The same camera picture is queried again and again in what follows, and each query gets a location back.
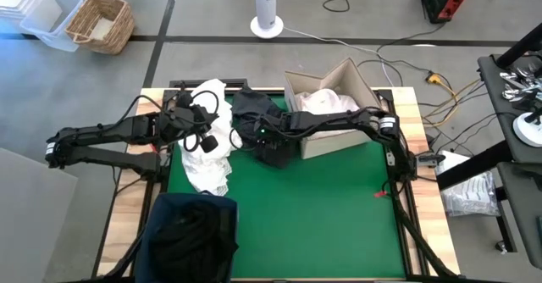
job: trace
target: white box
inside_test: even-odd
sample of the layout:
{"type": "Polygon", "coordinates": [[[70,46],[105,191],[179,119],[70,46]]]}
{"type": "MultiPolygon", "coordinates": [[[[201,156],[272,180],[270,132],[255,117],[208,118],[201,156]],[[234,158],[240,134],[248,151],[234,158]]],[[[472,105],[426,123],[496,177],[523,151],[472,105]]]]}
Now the white box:
{"type": "MultiPolygon", "coordinates": [[[[363,80],[351,58],[344,60],[323,78],[289,71],[285,72],[285,77],[285,101],[291,112],[301,111],[301,104],[295,98],[297,93],[314,93],[324,88],[332,89],[340,95],[352,97],[359,108],[381,107],[379,99],[363,80]]],[[[331,153],[370,140],[364,132],[359,130],[314,140],[303,138],[301,140],[301,158],[307,159],[331,153]]]]}

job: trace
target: wicker basket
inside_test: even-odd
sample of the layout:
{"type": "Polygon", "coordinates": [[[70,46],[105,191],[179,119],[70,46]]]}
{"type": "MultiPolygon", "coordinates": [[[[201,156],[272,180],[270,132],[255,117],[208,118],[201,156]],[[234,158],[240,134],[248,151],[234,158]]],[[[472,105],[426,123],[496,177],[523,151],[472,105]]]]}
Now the wicker basket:
{"type": "Polygon", "coordinates": [[[134,30],[134,17],[130,5],[124,0],[85,0],[66,33],[75,43],[92,51],[119,54],[134,30]],[[103,39],[90,38],[101,18],[113,21],[113,26],[103,39]]]}

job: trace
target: white plastic bin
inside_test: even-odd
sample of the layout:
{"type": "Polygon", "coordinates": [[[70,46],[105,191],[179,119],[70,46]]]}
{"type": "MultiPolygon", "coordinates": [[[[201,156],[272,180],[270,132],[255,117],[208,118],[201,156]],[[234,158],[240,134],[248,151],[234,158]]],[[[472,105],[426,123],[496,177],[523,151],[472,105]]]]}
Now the white plastic bin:
{"type": "Polygon", "coordinates": [[[45,42],[49,47],[57,48],[64,51],[74,52],[79,45],[74,43],[71,38],[64,32],[69,21],[74,17],[83,0],[55,0],[62,9],[62,14],[57,19],[56,24],[49,30],[47,26],[40,24],[40,19],[43,18],[49,11],[47,4],[42,2],[38,4],[28,15],[20,22],[21,28],[32,32],[42,42],[45,42]]]}

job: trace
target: plastic bag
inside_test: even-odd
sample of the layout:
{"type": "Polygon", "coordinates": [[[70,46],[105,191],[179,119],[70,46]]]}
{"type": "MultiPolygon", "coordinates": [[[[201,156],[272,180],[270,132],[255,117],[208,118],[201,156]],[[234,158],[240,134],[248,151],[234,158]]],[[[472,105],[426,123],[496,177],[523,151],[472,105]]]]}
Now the plastic bag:
{"type": "MultiPolygon", "coordinates": [[[[445,155],[446,159],[437,166],[437,175],[468,160],[468,157],[456,153],[443,151],[441,154],[445,155]]],[[[440,196],[448,216],[500,215],[491,172],[482,173],[443,190],[440,196]]]]}

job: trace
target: wooden table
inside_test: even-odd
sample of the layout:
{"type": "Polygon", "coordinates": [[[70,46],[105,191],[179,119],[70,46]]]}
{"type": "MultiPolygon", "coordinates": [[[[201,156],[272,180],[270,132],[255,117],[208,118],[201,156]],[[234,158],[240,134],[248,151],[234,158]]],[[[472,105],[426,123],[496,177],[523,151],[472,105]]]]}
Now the wooden table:
{"type": "MultiPolygon", "coordinates": [[[[374,88],[374,90],[377,89],[391,89],[395,112],[401,118],[401,129],[405,134],[410,150],[413,153],[421,153],[429,150],[414,89],[412,87],[374,88]]],[[[163,91],[163,88],[145,88],[141,90],[141,94],[161,104],[163,91]]],[[[140,99],[136,114],[147,114],[154,111],[157,111],[157,109],[150,102],[146,99],[140,99]]],[[[150,151],[151,148],[149,146],[128,146],[127,150],[128,153],[150,151]]],[[[434,171],[430,168],[419,168],[418,175],[430,179],[435,178],[434,171]]],[[[136,180],[137,177],[136,173],[123,170],[119,186],[126,185],[136,180]]],[[[104,275],[112,269],[135,240],[146,186],[145,182],[136,183],[114,199],[111,216],[105,228],[106,235],[103,248],[98,253],[100,257],[99,265],[97,266],[98,275],[104,275]]],[[[155,185],[153,196],[156,196],[158,192],[159,185],[155,185]]],[[[415,180],[412,182],[412,192],[423,237],[446,267],[459,274],[448,222],[446,221],[444,208],[440,200],[439,187],[436,182],[415,180]]],[[[401,200],[405,210],[407,210],[404,193],[401,194],[401,200]]],[[[412,272],[414,274],[421,274],[418,263],[418,250],[413,239],[408,233],[406,234],[412,260],[412,272]]]]}

